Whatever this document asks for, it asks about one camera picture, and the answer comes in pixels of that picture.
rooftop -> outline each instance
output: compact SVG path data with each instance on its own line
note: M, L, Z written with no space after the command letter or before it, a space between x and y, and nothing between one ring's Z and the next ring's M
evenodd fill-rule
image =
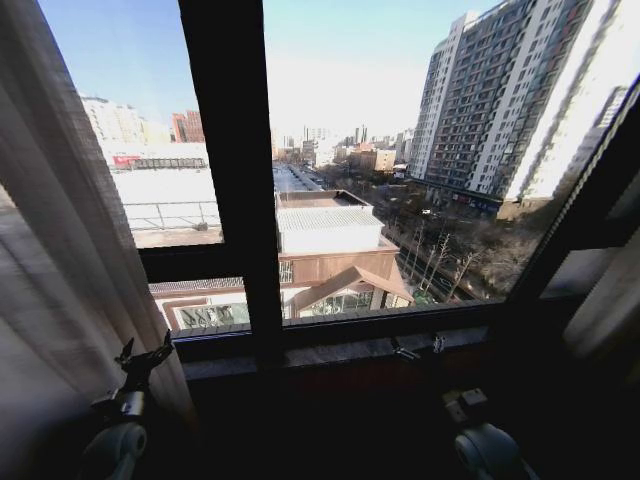
M292 208L277 212L280 231L319 230L350 226L382 226L383 223L364 207Z
M278 209L370 206L364 200L345 190L315 192L280 192L276 198Z

signage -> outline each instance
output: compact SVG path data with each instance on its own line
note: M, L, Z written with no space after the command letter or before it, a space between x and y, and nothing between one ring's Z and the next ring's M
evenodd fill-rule
M130 165L136 160L140 160L139 155L114 155L113 161L116 165Z

gray rooftop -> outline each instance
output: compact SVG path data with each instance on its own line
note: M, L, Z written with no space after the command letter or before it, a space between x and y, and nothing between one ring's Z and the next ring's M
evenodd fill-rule
M361 207L286 208L278 210L276 216L280 231L383 225Z

white curtain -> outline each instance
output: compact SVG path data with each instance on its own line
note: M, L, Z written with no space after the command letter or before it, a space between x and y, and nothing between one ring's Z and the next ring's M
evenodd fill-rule
M608 380L621 386L640 382L640 231L614 256L564 338Z
M48 427L121 385L113 357L123 343L134 337L139 353L166 331L34 0L0 0L0 182L0 477L8 478ZM193 419L175 353L151 387L164 407Z

red building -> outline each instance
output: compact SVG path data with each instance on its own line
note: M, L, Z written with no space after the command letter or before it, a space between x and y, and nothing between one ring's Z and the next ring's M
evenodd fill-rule
M200 121L200 112L187 110L187 114L174 113L171 124L176 143L203 143L204 132Z

